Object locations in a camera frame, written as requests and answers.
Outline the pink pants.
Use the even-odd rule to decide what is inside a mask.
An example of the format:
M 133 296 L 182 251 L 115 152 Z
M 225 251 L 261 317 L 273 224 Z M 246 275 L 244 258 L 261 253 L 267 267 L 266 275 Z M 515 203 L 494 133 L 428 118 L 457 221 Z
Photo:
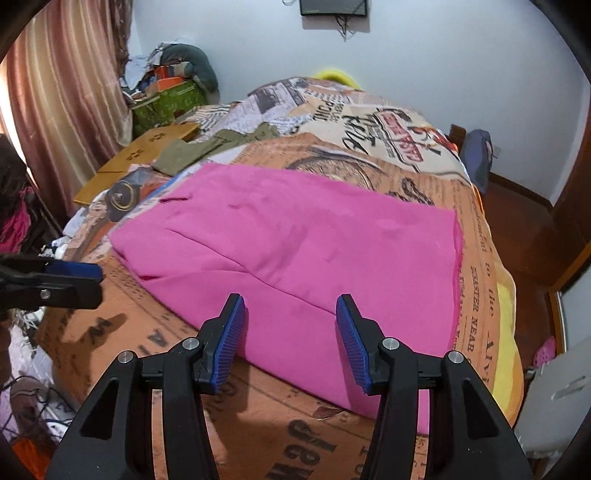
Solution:
M 413 350 L 449 351 L 459 322 L 462 232 L 453 211 L 293 170 L 202 167 L 110 236 L 113 253 L 192 326 L 245 300 L 244 359 L 367 417 L 335 321 L 349 294 Z

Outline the white plastic stool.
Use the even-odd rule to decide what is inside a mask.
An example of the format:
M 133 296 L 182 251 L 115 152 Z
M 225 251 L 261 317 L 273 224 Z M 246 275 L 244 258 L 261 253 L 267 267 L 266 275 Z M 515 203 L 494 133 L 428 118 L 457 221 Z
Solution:
M 530 384 L 515 435 L 529 458 L 562 453 L 590 409 L 590 340 L 539 369 Z

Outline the pink slipper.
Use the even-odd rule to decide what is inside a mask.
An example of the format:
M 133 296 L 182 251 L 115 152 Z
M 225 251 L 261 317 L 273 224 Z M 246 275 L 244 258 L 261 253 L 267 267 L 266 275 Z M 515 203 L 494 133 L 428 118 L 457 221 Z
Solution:
M 541 368 L 543 365 L 549 363 L 556 357 L 556 338 L 550 336 L 543 345 L 536 351 L 533 357 L 533 367 L 535 369 Z

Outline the newspaper print bed quilt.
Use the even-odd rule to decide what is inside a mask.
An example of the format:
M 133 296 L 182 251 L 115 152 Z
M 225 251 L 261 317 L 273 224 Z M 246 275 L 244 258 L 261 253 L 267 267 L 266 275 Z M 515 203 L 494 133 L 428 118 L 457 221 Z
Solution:
M 415 111 L 281 80 L 145 133 L 76 202 L 66 257 L 102 267 L 104 300 L 47 313 L 37 336 L 75 405 L 119 352 L 164 352 L 245 300 L 228 382 L 204 401 L 224 479 L 362 473 L 378 400 L 342 347 L 342 294 L 417 352 L 460 350 L 517 417 L 515 285 L 455 147 Z

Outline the bamboo lap desk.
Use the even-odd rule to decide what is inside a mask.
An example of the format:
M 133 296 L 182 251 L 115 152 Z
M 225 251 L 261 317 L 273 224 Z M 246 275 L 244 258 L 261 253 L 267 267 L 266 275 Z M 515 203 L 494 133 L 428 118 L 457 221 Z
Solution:
M 188 141 L 199 133 L 197 123 L 173 124 L 148 130 L 104 164 L 78 191 L 73 202 L 88 206 L 102 191 L 124 177 L 132 165 L 149 165 L 176 140 Z

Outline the olive green pants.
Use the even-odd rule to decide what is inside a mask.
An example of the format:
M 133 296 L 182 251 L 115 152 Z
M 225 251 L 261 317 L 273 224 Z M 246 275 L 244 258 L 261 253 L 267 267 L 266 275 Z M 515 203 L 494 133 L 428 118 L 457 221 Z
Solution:
M 175 140 L 159 154 L 151 167 L 160 174 L 173 177 L 185 168 L 211 155 L 279 136 L 280 132 L 276 126 L 262 123 L 250 133 L 222 129 L 202 142 L 187 143 L 183 140 Z

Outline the striped brown curtain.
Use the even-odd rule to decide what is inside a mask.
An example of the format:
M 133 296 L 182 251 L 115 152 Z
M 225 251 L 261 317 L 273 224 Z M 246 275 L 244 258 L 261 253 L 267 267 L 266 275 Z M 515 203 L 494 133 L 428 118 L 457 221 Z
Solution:
M 16 134 L 41 198 L 59 223 L 74 197 L 132 137 L 120 78 L 130 1 L 50 1 L 4 64 Z

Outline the green fabric storage bag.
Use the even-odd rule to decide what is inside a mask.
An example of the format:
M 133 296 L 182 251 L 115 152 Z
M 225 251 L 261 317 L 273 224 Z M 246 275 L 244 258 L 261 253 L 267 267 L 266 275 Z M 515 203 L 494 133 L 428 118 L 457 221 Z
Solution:
M 152 128 L 168 126 L 205 102 L 204 91 L 193 80 L 163 90 L 131 108 L 133 136 L 139 137 Z

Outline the blue grey backpack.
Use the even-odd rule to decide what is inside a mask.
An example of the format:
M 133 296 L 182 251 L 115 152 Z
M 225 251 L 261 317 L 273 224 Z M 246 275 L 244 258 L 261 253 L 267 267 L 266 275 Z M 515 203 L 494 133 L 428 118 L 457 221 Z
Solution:
M 493 163 L 493 144 L 488 131 L 477 129 L 470 131 L 460 150 L 460 158 L 471 182 L 481 194 L 489 187 L 489 175 Z

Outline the small black wall monitor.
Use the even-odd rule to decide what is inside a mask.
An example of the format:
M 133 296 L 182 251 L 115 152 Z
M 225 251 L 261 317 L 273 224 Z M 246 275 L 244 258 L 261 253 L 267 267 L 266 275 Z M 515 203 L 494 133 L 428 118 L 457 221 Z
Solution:
M 301 16 L 367 17 L 367 0 L 300 0 Z

